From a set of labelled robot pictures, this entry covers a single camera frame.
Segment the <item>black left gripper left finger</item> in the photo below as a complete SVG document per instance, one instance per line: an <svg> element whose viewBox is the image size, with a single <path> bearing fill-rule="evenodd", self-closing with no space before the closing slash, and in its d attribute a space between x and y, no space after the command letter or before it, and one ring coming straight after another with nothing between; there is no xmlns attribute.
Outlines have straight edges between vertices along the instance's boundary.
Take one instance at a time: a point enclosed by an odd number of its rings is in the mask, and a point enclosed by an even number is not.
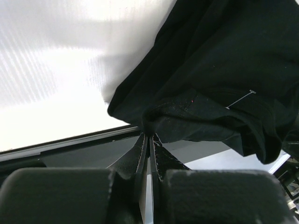
<svg viewBox="0 0 299 224"><path fill-rule="evenodd" d="M147 142L106 169L21 168L0 188L3 224L142 224L145 222Z"/></svg>

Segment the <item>black t shirt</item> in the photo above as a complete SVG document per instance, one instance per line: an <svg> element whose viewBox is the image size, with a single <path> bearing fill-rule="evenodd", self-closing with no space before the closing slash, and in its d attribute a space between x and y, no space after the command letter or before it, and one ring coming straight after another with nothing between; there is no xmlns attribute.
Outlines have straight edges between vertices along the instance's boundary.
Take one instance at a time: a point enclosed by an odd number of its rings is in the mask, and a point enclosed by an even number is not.
<svg viewBox="0 0 299 224"><path fill-rule="evenodd" d="M294 0L178 0L108 107L163 143L221 141L264 164L298 113Z"/></svg>

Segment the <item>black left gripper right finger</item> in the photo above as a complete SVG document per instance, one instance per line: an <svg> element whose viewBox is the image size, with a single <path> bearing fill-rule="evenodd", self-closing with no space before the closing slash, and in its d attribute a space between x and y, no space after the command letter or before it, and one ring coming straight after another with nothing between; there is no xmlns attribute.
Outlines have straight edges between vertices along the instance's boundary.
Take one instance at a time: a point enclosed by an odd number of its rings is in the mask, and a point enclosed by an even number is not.
<svg viewBox="0 0 299 224"><path fill-rule="evenodd" d="M155 224L292 224L277 178L260 170L192 170L149 138Z"/></svg>

